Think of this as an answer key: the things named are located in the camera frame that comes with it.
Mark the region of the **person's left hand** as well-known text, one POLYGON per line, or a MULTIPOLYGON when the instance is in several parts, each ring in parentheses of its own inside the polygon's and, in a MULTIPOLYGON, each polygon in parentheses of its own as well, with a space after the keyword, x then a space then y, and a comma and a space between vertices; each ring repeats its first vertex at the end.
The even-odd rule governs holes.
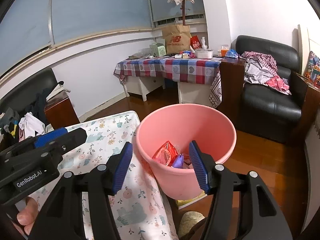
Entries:
POLYGON ((16 225, 16 229, 20 234, 29 235, 38 215, 38 204, 35 199, 27 197, 25 199, 25 208, 17 215, 17 221, 20 225, 16 225))

